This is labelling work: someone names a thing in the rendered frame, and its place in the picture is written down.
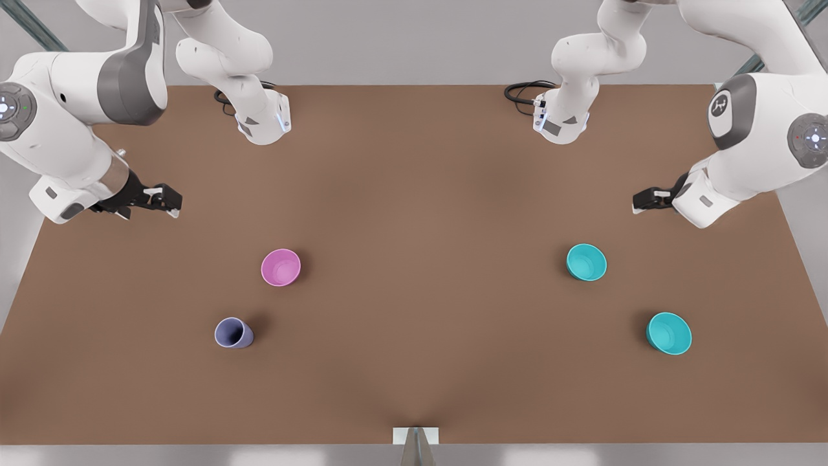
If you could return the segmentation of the blue bowl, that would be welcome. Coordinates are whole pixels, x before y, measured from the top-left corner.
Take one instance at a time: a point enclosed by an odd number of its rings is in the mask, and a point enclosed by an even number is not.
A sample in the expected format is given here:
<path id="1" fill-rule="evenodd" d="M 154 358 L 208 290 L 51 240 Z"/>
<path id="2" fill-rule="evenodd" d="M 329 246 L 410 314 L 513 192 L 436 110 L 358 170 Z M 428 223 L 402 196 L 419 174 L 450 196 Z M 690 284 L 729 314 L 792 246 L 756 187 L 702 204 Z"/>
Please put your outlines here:
<path id="1" fill-rule="evenodd" d="M 572 277 L 585 282 L 600 280 L 608 269 L 608 260 L 604 252 L 587 243 L 571 247 L 567 252 L 565 263 Z"/>
<path id="2" fill-rule="evenodd" d="M 657 313 L 646 325 L 646 339 L 651 347 L 670 356 L 686 353 L 692 345 L 690 326 L 674 313 Z"/>

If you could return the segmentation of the pink bowl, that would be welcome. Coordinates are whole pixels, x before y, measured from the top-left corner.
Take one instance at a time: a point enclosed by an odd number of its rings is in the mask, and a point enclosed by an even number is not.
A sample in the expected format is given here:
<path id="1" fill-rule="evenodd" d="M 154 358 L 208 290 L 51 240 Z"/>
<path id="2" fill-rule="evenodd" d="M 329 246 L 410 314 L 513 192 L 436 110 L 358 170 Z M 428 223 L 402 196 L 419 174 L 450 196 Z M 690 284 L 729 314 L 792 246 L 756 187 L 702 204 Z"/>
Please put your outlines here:
<path id="1" fill-rule="evenodd" d="M 292 250 L 273 250 L 261 260 L 260 273 L 271 286 L 287 286 L 301 274 L 301 259 Z"/>

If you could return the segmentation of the purple cup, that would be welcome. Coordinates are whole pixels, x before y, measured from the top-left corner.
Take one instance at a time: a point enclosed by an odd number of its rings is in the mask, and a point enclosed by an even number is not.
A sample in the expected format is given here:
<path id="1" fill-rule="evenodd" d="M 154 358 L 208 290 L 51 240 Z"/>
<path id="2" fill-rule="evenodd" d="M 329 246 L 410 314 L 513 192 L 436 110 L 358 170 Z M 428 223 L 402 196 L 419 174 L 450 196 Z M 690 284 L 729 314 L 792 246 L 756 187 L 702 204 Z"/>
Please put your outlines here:
<path id="1" fill-rule="evenodd" d="M 254 341 L 254 333 L 246 322 L 235 316 L 222 319 L 213 332 L 215 342 L 222 348 L 246 348 Z"/>

